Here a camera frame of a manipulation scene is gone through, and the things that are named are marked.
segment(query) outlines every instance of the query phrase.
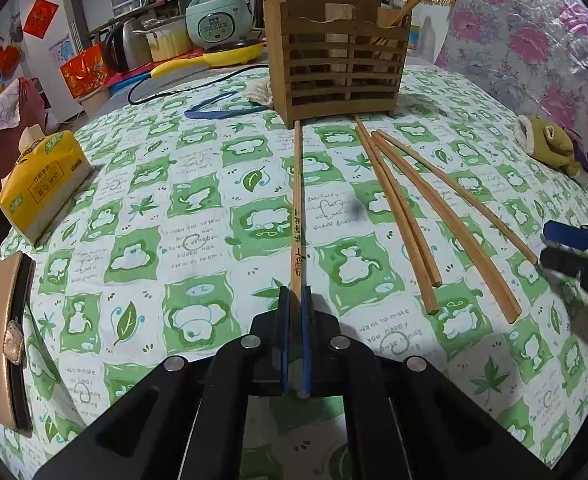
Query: black power cord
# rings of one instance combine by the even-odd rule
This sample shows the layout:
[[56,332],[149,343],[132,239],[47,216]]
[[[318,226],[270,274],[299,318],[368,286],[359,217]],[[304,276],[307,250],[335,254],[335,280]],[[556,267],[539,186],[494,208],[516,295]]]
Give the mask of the black power cord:
[[236,70],[235,72],[229,73],[229,74],[221,77],[220,79],[216,79],[215,81],[210,81],[209,83],[204,83],[202,85],[198,85],[198,86],[195,86],[192,88],[184,88],[183,90],[173,90],[171,92],[161,92],[160,94],[154,94],[154,95],[151,95],[150,97],[145,97],[139,101],[132,101],[132,93],[136,90],[136,88],[138,88],[138,86],[141,85],[141,83],[144,83],[145,81],[147,81],[148,79],[151,78],[151,75],[148,74],[148,76],[145,79],[141,79],[139,82],[137,82],[132,87],[132,89],[130,90],[130,93],[128,94],[128,102],[131,105],[142,105],[145,103],[149,103],[150,101],[153,101],[154,99],[158,99],[159,97],[170,97],[172,95],[180,94],[182,92],[190,92],[192,90],[198,90],[200,88],[205,88],[206,86],[220,83],[222,81],[225,81],[226,79],[230,79],[231,77],[234,77],[235,75],[239,75],[243,72],[247,72],[248,70],[254,70],[257,68],[269,68],[269,65],[260,64],[260,65],[244,66],[240,70]]

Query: rice cooker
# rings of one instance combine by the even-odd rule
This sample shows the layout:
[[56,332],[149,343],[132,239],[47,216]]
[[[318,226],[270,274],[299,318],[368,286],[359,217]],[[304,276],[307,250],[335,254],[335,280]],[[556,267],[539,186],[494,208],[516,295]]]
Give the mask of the rice cooker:
[[192,43],[204,49],[241,40],[252,28],[249,0],[190,0],[185,21]]

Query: yellow frying pan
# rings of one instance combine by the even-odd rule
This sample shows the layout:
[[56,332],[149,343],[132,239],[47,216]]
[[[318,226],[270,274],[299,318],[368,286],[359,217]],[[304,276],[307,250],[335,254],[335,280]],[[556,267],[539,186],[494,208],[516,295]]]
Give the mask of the yellow frying pan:
[[157,66],[149,75],[161,77],[173,70],[200,64],[206,64],[209,68],[245,64],[262,55],[263,42],[261,40],[241,40],[211,49],[199,57],[172,59]]

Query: red paper cut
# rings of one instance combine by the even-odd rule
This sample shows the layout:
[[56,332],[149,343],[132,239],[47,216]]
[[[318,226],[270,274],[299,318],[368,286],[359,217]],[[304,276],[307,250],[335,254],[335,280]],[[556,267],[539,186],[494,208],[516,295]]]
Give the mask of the red paper cut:
[[34,6],[32,6],[32,10],[27,15],[23,32],[43,39],[57,9],[57,4],[53,4],[47,0],[36,0]]

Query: cooking pot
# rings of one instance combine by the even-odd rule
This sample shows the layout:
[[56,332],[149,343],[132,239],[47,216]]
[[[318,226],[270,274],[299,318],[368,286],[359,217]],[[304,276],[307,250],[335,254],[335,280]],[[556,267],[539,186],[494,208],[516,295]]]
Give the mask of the cooking pot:
[[162,22],[153,20],[151,24],[152,28],[138,30],[136,33],[145,35],[148,39],[154,61],[172,59],[192,49],[190,38],[187,36],[185,16],[175,16]]
[[244,38],[252,28],[249,0],[191,0],[185,9],[192,42],[205,49]]

